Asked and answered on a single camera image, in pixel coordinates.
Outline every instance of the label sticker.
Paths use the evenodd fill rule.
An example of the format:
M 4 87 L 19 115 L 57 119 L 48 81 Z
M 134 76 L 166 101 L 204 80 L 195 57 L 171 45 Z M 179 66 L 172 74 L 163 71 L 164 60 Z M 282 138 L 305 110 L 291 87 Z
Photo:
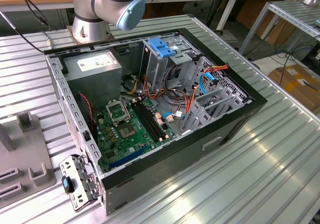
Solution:
M 176 115 L 177 117 L 181 117 L 181 116 L 182 116 L 182 112 L 178 110 L 178 111 L 175 113 L 175 115 Z
M 305 82 L 308 84 L 308 81 L 305 79 L 299 79 L 298 81 L 301 85 L 306 85 Z
M 77 63 L 82 72 L 114 64 L 110 57 L 106 54 L 81 59 L 78 60 Z
M 294 69 L 288 69 L 287 70 L 291 75 L 297 75 L 297 74 L 299 74 L 296 70 L 294 70 Z

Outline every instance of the metal table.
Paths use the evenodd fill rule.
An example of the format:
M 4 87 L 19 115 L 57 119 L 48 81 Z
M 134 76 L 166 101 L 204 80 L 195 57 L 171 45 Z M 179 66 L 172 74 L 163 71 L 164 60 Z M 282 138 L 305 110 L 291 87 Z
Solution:
M 243 54 L 246 50 L 248 44 L 256 33 L 261 22 L 264 20 L 268 11 L 274 12 L 275 16 L 265 29 L 261 39 L 264 39 L 266 35 L 269 34 L 270 30 L 277 23 L 279 18 L 283 18 L 301 30 L 300 34 L 297 35 L 288 50 L 295 46 L 303 33 L 320 40 L 320 27 L 318 27 L 315 22 L 316 20 L 320 19 L 320 7 L 310 7 L 300 1 L 270 2 L 266 3 L 246 39 L 244 40 L 241 48 L 239 49 L 241 54 Z
M 320 120 L 196 18 L 144 20 L 130 36 L 187 28 L 268 99 L 226 145 L 110 216 L 100 203 L 74 213 L 58 163 L 76 153 L 44 57 L 20 37 L 0 38 L 0 120 L 39 116 L 57 183 L 0 209 L 0 223 L 307 223 L 320 208 Z M 73 45 L 63 31 L 55 47 Z M 44 47 L 42 34 L 27 36 Z

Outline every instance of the blue drive bay latch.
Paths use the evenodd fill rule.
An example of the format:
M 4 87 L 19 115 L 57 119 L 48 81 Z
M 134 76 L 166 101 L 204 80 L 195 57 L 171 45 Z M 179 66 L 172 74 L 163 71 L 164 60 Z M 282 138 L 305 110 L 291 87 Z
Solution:
M 159 53 L 161 58 L 166 58 L 177 54 L 176 51 L 170 49 L 167 43 L 160 38 L 149 39 L 149 44 L 155 51 Z

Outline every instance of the green motherboard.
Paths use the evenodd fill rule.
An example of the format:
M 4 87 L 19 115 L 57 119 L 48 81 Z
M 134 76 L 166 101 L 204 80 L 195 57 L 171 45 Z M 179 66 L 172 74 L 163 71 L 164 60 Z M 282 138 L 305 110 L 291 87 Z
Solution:
M 145 99 L 142 103 L 156 121 L 156 109 L 150 99 Z M 97 121 L 97 144 L 102 154 L 98 163 L 103 172 L 110 171 L 112 168 L 168 143 L 176 137 L 171 128 L 164 125 L 165 128 L 159 127 L 166 134 L 166 138 L 154 141 L 139 120 L 131 103 L 127 103 L 125 106 L 128 109 L 130 120 L 119 122 L 117 125 L 113 124 L 112 119 L 121 117 L 125 113 L 124 110 L 118 108 L 119 106 L 109 108 L 112 118 L 107 109 L 94 115 Z

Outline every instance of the table leg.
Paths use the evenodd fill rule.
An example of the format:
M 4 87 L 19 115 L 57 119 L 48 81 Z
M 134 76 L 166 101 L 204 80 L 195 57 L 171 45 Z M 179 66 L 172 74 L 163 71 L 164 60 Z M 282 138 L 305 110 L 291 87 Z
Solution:
M 243 54 L 244 51 L 246 50 L 248 44 L 250 43 L 250 41 L 252 40 L 254 34 L 257 32 L 258 27 L 260 26 L 261 22 L 264 20 L 265 16 L 267 15 L 268 12 L 268 7 L 269 7 L 269 3 L 266 3 L 264 8 L 262 9 L 261 13 L 259 14 L 256 22 L 254 23 L 254 25 L 252 26 L 251 30 L 249 31 L 248 35 L 246 36 L 243 44 L 241 45 L 240 49 L 239 49 L 239 53 Z
M 223 15 L 219 21 L 219 24 L 218 24 L 218 27 L 216 28 L 217 30 L 223 30 L 224 29 L 224 26 L 226 24 L 226 21 L 228 20 L 229 18 L 229 15 L 231 13 L 231 10 L 233 9 L 234 5 L 236 3 L 236 0 L 229 0 L 227 5 L 226 5 L 226 8 L 223 12 Z
M 267 34 L 270 32 L 270 30 L 272 29 L 272 27 L 276 24 L 276 22 L 278 21 L 280 17 L 278 15 L 274 15 L 273 19 L 270 21 L 270 23 L 268 24 L 267 28 L 265 29 L 264 33 L 261 35 L 261 39 L 265 39 L 265 37 L 267 36 Z
M 264 33 L 261 35 L 260 39 L 264 40 L 265 37 L 270 33 L 270 30 L 273 28 L 274 25 L 276 25 L 276 22 L 278 21 L 280 17 L 276 14 L 274 14 L 273 19 L 270 21 L 268 26 L 266 27 Z

